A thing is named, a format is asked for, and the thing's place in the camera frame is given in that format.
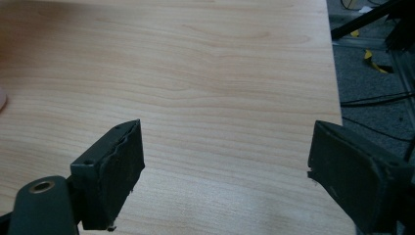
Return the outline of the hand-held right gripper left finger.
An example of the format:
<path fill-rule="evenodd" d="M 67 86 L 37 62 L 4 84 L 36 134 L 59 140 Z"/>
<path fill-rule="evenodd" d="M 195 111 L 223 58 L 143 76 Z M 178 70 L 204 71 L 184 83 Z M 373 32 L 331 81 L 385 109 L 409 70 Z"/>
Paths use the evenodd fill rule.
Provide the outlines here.
<path fill-rule="evenodd" d="M 114 226 L 144 168 L 139 119 L 116 125 L 70 165 L 73 188 L 84 198 L 79 220 L 85 230 Z"/>

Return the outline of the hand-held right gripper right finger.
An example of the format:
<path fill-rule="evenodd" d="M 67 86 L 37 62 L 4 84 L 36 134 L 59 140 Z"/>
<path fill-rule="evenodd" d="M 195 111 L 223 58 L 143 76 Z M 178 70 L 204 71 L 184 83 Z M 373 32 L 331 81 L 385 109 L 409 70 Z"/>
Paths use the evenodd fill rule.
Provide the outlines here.
<path fill-rule="evenodd" d="M 314 123 L 307 176 L 329 193 L 365 234 L 415 234 L 415 166 L 355 132 Z"/>

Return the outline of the black metal stand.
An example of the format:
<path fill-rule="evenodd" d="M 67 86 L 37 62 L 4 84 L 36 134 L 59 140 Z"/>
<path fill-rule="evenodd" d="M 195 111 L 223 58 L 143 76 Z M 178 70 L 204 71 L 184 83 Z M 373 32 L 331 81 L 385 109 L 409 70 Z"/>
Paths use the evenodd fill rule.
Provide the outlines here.
<path fill-rule="evenodd" d="M 374 10 L 331 30 L 333 39 L 340 39 L 351 32 L 387 16 L 398 19 L 385 39 L 388 50 L 406 51 L 415 44 L 415 0 L 389 0 Z"/>

